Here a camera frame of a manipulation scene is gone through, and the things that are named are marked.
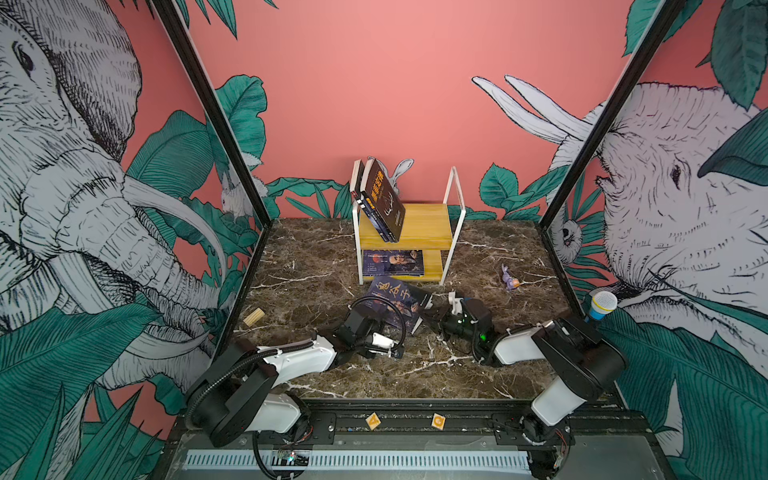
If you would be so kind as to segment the dark purple bottom book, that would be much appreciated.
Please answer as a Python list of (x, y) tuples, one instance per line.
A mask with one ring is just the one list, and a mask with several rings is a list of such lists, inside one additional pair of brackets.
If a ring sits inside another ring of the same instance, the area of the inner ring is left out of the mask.
[(375, 277), (365, 296), (383, 298), (392, 303), (400, 312), (408, 334), (416, 332), (423, 322), (422, 312), (432, 307), (430, 292), (392, 277)]

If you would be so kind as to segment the purple book yellow label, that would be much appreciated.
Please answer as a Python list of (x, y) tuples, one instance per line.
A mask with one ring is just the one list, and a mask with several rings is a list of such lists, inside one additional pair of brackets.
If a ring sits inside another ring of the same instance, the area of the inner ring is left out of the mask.
[(363, 193), (359, 193), (358, 200), (361, 210), (366, 214), (381, 239), (384, 242), (393, 243), (393, 237), (390, 235), (386, 224), (383, 222), (382, 217), (377, 213), (375, 208), (371, 206), (367, 197)]

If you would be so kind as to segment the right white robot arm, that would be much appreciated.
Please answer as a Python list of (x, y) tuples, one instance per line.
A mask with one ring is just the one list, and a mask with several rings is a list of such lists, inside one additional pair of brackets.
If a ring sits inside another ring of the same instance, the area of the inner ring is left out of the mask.
[(587, 314), (569, 315), (502, 333), (492, 314), (474, 298), (453, 300), (421, 314), (430, 329), (445, 338), (469, 343), (480, 365), (502, 367), (545, 360), (555, 373), (552, 382), (530, 403), (519, 419), (523, 438), (532, 445), (565, 440), (565, 419), (581, 405), (598, 399), (628, 368), (626, 356), (597, 329), (597, 323), (618, 307), (616, 296), (592, 296)]

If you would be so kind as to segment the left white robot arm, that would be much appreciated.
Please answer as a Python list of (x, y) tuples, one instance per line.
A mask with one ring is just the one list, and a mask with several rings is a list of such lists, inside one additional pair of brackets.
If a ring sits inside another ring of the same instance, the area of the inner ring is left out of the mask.
[(187, 392), (185, 427), (223, 447), (245, 433), (273, 432), (287, 444), (313, 435), (311, 411), (290, 393), (274, 389), (299, 377), (336, 369), (355, 356), (400, 358), (408, 332), (399, 318), (397, 335), (367, 307), (322, 328), (306, 340), (279, 346), (238, 341), (216, 359)]

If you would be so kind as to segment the black book yellow title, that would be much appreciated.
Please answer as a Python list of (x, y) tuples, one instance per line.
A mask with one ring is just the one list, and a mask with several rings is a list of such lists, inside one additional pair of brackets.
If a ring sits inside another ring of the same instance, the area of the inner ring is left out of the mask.
[(406, 209), (388, 179), (383, 164), (374, 157), (369, 157), (365, 162), (359, 193), (368, 212), (376, 216), (380, 229), (386, 231), (386, 241), (399, 242)]

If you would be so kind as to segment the dark purple book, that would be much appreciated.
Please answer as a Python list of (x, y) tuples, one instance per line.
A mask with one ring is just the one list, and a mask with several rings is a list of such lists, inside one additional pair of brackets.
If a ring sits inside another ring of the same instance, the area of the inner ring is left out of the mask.
[(408, 334), (416, 332), (423, 322), (422, 312), (432, 307), (430, 292), (392, 277), (375, 277), (365, 296), (383, 298), (392, 303), (400, 312)]
[(364, 276), (422, 276), (425, 273), (422, 250), (366, 250)]

